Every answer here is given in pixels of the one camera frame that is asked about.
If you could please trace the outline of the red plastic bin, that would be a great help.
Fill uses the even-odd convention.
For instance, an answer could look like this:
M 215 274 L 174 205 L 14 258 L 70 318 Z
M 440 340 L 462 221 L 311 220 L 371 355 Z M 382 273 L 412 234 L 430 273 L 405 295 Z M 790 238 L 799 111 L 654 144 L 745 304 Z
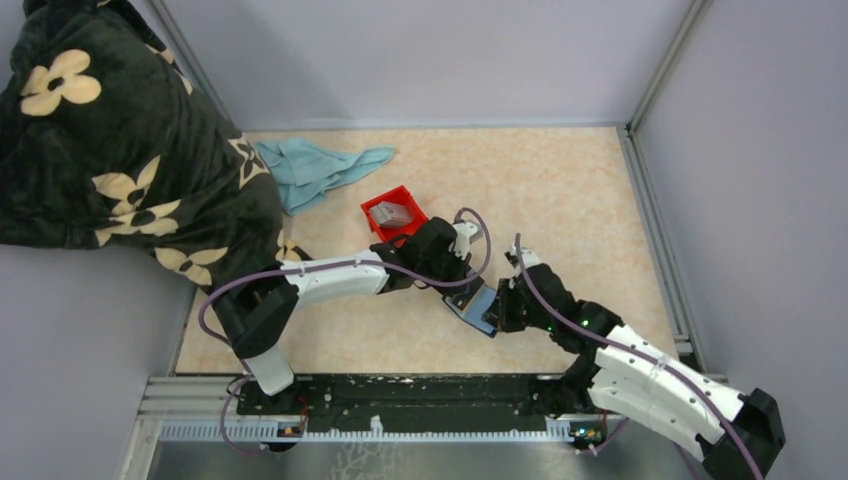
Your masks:
M 413 235 L 429 220 L 403 185 L 365 201 L 360 208 L 370 230 L 382 242 L 402 235 Z

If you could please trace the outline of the navy leather card holder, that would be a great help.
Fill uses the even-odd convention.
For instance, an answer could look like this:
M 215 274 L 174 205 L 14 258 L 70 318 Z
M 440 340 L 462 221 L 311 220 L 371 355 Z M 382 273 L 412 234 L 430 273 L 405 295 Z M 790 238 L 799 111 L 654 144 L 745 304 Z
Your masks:
M 496 327 L 488 323 L 484 316 L 495 296 L 496 290 L 488 286 L 482 277 L 477 277 L 452 293 L 443 295 L 442 301 L 461 321 L 483 335 L 494 338 Z

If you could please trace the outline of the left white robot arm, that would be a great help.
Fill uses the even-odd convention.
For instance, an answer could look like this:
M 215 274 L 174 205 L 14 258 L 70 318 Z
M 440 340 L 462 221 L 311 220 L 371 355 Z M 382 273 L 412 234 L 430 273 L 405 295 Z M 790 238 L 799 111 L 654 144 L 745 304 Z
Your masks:
M 263 404 L 285 414 L 297 406 L 300 388 L 277 343 L 294 312 L 336 298 L 408 289 L 416 281 L 445 296 L 463 294 L 485 270 L 470 264 L 479 239 L 492 244 L 482 218 L 434 217 L 411 235 L 352 255 L 284 263 L 235 279 L 210 293 L 203 307 L 215 309 L 226 342 L 261 389 Z

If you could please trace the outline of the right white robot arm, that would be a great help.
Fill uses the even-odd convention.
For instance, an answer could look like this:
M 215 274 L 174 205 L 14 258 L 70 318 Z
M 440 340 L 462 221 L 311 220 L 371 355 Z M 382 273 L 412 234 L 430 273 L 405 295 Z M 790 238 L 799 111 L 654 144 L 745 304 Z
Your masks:
M 502 332 L 536 328 L 573 364 L 553 398 L 576 412 L 606 410 L 671 440 L 714 479 L 763 479 L 785 445 L 776 399 L 718 382 L 665 354 L 621 316 L 577 300 L 549 265 L 509 258 L 498 285 L 494 324 Z

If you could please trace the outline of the cards stack in bin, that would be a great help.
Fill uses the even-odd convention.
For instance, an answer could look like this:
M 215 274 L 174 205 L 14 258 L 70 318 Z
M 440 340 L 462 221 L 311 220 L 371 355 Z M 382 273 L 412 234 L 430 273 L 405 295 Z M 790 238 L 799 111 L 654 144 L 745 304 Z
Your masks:
M 414 220 L 413 214 L 404 205 L 387 201 L 370 207 L 368 213 L 380 228 L 399 229 Z

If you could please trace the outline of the light blue cloth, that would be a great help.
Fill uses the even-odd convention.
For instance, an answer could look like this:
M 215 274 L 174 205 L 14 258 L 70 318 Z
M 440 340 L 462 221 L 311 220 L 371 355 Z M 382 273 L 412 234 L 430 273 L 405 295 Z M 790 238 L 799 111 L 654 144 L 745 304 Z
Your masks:
M 356 152 L 323 148 L 305 138 L 255 144 L 277 183 L 284 212 L 303 213 L 327 198 L 327 192 L 358 182 L 387 165 L 394 157 L 391 146 Z

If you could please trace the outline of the black floral fleece blanket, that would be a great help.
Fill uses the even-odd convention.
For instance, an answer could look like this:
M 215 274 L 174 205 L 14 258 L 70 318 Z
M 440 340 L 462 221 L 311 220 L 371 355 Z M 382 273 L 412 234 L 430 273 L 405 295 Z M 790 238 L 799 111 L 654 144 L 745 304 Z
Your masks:
M 26 1 L 1 94 L 1 241 L 126 247 L 203 290 L 306 253 L 244 134 L 127 1 Z

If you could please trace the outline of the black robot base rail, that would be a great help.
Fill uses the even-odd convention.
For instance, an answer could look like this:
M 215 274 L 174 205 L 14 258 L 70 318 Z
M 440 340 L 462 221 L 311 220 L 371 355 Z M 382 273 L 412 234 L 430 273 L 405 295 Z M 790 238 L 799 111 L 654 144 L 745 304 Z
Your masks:
M 306 374 L 280 393 L 231 384 L 236 411 L 281 416 L 278 442 L 563 442 L 594 454 L 623 430 L 558 375 Z

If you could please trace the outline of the aluminium frame post left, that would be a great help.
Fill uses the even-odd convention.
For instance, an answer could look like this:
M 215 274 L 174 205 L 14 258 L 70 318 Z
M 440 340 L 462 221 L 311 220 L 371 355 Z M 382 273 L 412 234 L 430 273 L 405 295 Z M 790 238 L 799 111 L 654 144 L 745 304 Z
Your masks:
M 153 11 L 157 21 L 161 24 L 164 30 L 164 35 L 169 39 L 170 45 L 175 51 L 175 55 L 181 61 L 181 65 L 185 67 L 186 72 L 207 94 L 216 109 L 227 120 L 239 127 L 239 124 L 232 117 L 228 105 L 220 95 L 220 92 L 214 86 L 210 76 L 200 62 L 196 49 L 191 44 L 188 36 L 184 32 L 184 29 L 179 25 L 167 2 L 164 0 L 151 0 L 147 1 L 147 4 Z

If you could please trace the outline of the aluminium frame post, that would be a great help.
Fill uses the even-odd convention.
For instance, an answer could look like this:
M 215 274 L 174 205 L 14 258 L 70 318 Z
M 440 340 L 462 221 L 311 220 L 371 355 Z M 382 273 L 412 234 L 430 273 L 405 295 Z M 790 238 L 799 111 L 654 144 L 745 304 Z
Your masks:
M 191 44 L 188 36 L 184 32 L 184 29 L 179 25 L 167 2 L 164 0 L 151 0 L 147 1 L 147 4 L 153 11 L 157 21 L 161 24 L 164 30 L 164 35 L 169 39 L 170 45 L 175 51 L 175 55 L 181 61 L 181 65 L 185 67 L 186 72 L 207 94 L 216 109 L 227 120 L 239 127 L 239 124 L 232 117 L 228 105 L 220 95 L 220 92 L 214 86 L 210 76 L 200 62 L 196 49 Z
M 627 123 L 627 132 L 630 137 L 635 138 L 642 128 L 665 85 L 673 75 L 673 71 L 682 58 L 695 30 L 712 4 L 712 0 L 694 0 L 689 3 L 680 25 Z

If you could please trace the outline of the aluminium frame post right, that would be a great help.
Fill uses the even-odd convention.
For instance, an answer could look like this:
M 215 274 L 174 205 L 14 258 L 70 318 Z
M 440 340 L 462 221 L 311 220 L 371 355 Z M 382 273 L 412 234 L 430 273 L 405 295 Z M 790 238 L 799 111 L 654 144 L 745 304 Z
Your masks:
M 665 85 L 673 75 L 673 71 L 682 58 L 695 30 L 712 4 L 712 0 L 694 0 L 689 3 L 680 25 L 627 123 L 627 132 L 630 137 L 635 138 L 642 128 Z

